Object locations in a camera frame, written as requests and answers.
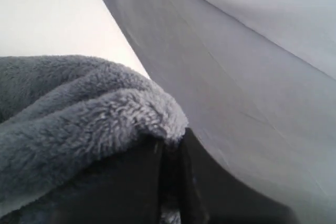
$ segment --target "fuzzy texture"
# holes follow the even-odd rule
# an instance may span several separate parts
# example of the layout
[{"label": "fuzzy texture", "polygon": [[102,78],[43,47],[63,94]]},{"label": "fuzzy texture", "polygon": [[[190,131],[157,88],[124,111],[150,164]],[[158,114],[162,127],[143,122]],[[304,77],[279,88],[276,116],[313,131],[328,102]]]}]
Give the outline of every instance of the fuzzy texture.
[{"label": "fuzzy texture", "polygon": [[142,134],[178,143],[186,127],[169,94],[123,65],[0,57],[0,224],[46,224],[57,202],[113,177],[80,171]]}]

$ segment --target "gray fleece blanket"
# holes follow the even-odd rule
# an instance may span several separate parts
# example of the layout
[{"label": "gray fleece blanket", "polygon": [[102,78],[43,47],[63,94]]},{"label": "gray fleece blanket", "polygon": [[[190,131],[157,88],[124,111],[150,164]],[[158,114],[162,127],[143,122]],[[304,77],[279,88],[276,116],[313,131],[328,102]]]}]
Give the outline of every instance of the gray fleece blanket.
[{"label": "gray fleece blanket", "polygon": [[143,133],[177,143],[186,126],[169,94],[123,65],[0,57],[0,224],[47,224],[58,202],[113,177],[106,167],[76,177],[83,169]]}]

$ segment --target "light gray sheet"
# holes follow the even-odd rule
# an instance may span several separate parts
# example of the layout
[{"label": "light gray sheet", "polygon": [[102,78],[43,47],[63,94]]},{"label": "light gray sheet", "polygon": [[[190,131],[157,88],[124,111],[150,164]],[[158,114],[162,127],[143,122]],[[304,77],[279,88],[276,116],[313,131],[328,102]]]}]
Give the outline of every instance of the light gray sheet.
[{"label": "light gray sheet", "polygon": [[207,150],[304,224],[336,221],[336,83],[205,0],[106,0]]}]

